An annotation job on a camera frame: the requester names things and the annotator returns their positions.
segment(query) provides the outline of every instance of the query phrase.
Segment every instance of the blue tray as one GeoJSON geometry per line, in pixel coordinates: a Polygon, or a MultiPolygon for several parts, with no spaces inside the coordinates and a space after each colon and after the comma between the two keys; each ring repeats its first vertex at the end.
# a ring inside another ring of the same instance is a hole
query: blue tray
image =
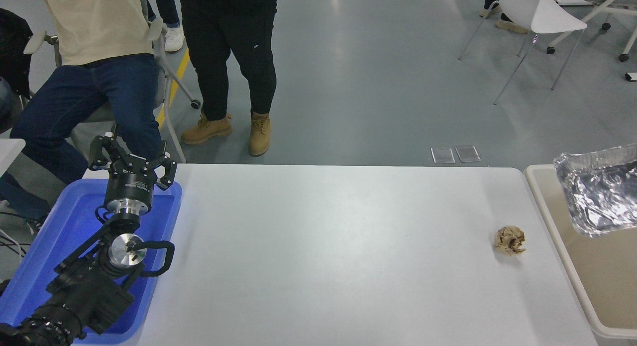
{"type": "MultiPolygon", "coordinates": [[[[107,180],[78,180],[62,191],[0,297],[0,323],[17,326],[51,297],[45,289],[57,276],[54,267],[102,226],[94,210],[104,204],[106,184],[107,180]]],[[[168,190],[155,187],[152,209],[141,217],[135,234],[145,241],[170,240],[181,200],[182,187],[178,183],[168,190]]],[[[159,269],[164,254],[163,250],[149,250],[144,258],[145,269],[159,269]]],[[[146,317],[156,282],[157,278],[138,278],[130,288],[135,300],[120,319],[102,335],[86,328],[86,339],[76,343],[119,344],[132,337],[146,317]]]]}

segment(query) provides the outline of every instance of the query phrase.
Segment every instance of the beige bin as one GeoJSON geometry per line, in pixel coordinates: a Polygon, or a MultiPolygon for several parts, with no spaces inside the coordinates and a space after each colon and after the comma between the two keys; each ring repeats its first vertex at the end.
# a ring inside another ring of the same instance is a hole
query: beige bin
{"type": "Polygon", "coordinates": [[[598,344],[637,345],[637,230],[581,235],[553,165],[531,165],[524,174],[598,344]]]}

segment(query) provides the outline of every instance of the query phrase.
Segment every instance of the white table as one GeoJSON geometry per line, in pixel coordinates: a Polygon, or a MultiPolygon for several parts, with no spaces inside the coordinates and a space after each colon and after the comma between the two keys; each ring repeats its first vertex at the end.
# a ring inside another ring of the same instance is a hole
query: white table
{"type": "Polygon", "coordinates": [[[176,180],[175,260],[124,345],[596,345],[516,169],[182,164],[176,180]],[[493,250],[506,225],[523,254],[493,250]]]}
{"type": "Polygon", "coordinates": [[[11,163],[24,148],[23,139],[0,138],[0,175],[6,172],[11,163]]]}

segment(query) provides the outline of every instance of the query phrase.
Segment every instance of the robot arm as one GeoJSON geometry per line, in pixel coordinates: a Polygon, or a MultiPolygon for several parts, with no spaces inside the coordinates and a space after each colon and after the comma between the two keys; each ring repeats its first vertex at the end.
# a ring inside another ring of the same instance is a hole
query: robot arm
{"type": "Polygon", "coordinates": [[[115,125],[93,140],[91,156],[89,169],[109,171],[102,207],[112,216],[55,267],[58,276],[46,287],[52,296],[44,305],[16,327],[0,324],[0,346],[68,346],[86,337],[87,326],[102,334],[132,303],[129,289],[137,278],[159,276],[170,267],[171,242],[143,241],[134,234],[152,207],[153,185],[165,190],[173,184],[177,163],[166,153],[166,142],[161,156],[149,161],[126,153],[116,141],[115,125]],[[165,174],[158,180],[160,165],[165,174]],[[166,249],[160,269],[144,270],[147,249],[166,249]]]}

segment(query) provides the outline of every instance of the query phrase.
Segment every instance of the work boot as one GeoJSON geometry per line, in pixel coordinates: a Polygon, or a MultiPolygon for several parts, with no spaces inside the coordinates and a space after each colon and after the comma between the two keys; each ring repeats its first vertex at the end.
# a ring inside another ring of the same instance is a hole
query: work boot
{"type": "Polygon", "coordinates": [[[250,131],[250,155],[257,157],[266,153],[270,147],[270,116],[257,112],[252,113],[252,130],[250,131]]]}
{"type": "MultiPolygon", "coordinates": [[[[482,12],[480,13],[480,17],[484,17],[484,15],[487,15],[487,10],[486,8],[482,9],[482,12]]],[[[489,11],[489,15],[487,15],[487,18],[492,17],[495,14],[500,14],[502,12],[502,7],[500,6],[500,4],[496,5],[494,8],[491,9],[491,11],[489,11]]]]}
{"type": "Polygon", "coordinates": [[[527,29],[519,26],[518,24],[515,24],[514,22],[506,21],[506,20],[502,20],[502,19],[499,19],[498,21],[496,21],[496,27],[497,28],[501,28],[503,30],[513,31],[515,33],[528,33],[529,32],[527,29]]]}
{"type": "Polygon", "coordinates": [[[188,128],[182,133],[182,141],[185,144],[200,144],[210,137],[229,135],[232,133],[230,118],[232,118],[232,116],[227,114],[223,119],[219,119],[218,121],[209,121],[203,112],[201,112],[201,119],[197,122],[197,125],[188,128]]]}

